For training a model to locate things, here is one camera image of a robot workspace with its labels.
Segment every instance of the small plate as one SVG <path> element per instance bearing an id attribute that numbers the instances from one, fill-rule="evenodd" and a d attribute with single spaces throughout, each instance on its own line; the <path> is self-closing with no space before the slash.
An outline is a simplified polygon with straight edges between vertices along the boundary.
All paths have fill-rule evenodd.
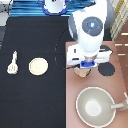
<path id="1" fill-rule="evenodd" d="M 80 92 L 76 109 L 81 120 L 91 127 L 106 127 L 114 119 L 116 109 L 111 109 L 114 100 L 99 87 L 88 87 Z"/>
<path id="2" fill-rule="evenodd" d="M 29 71 L 33 75 L 42 75 L 48 69 L 48 63 L 44 58 L 35 58 L 29 63 Z"/>

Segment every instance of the black cloth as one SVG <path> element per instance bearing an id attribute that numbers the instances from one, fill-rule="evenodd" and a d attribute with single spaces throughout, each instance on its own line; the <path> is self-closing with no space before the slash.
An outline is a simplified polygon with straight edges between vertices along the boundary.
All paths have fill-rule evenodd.
<path id="1" fill-rule="evenodd" d="M 56 67 L 54 48 L 67 27 L 68 17 L 9 17 L 0 51 L 0 128 L 66 128 L 66 71 Z M 57 49 L 57 61 L 65 67 L 67 30 Z M 18 73 L 7 66 L 18 53 Z M 48 71 L 41 76 L 29 72 L 29 62 L 42 57 Z"/>

